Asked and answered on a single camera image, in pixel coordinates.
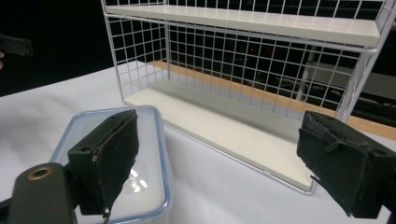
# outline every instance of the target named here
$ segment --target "white tablecloth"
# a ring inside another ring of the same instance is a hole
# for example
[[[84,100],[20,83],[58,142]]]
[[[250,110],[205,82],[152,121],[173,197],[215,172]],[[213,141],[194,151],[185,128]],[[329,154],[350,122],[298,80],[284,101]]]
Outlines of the white tablecloth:
[[[87,110],[123,106],[114,69],[0,98],[0,201],[14,179],[47,162],[70,119]],[[165,127],[175,180],[171,223],[386,223],[347,217],[318,187],[305,196],[211,147]],[[375,137],[387,147],[396,143]]]

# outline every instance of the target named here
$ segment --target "white shelf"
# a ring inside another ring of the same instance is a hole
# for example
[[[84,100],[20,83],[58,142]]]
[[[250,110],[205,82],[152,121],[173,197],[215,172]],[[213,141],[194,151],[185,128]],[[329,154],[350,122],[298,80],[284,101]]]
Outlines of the white shelf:
[[[164,122],[300,191],[312,189],[312,173],[297,156],[301,122],[166,80],[124,99],[154,105]]]
[[[375,22],[366,20],[168,5],[106,7],[106,13],[182,21],[368,48],[375,47],[380,37]]]

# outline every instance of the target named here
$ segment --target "clear plastic container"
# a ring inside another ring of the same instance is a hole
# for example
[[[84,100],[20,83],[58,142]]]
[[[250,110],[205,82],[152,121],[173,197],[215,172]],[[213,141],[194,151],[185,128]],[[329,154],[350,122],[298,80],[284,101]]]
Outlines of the clear plastic container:
[[[139,153],[122,192],[115,201],[110,223],[168,223],[172,207],[172,172],[163,136],[163,122],[155,107],[138,106],[89,111],[75,115],[50,161],[68,163],[67,151],[109,116],[135,109]],[[78,223],[103,223],[102,216],[83,216]]]

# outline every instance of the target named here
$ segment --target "dark wall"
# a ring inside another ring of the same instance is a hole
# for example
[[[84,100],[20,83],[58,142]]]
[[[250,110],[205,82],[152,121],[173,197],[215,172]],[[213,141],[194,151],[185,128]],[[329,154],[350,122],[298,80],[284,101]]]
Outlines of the dark wall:
[[[30,39],[34,51],[2,60],[0,96],[112,66],[99,0],[0,0],[0,34]]]

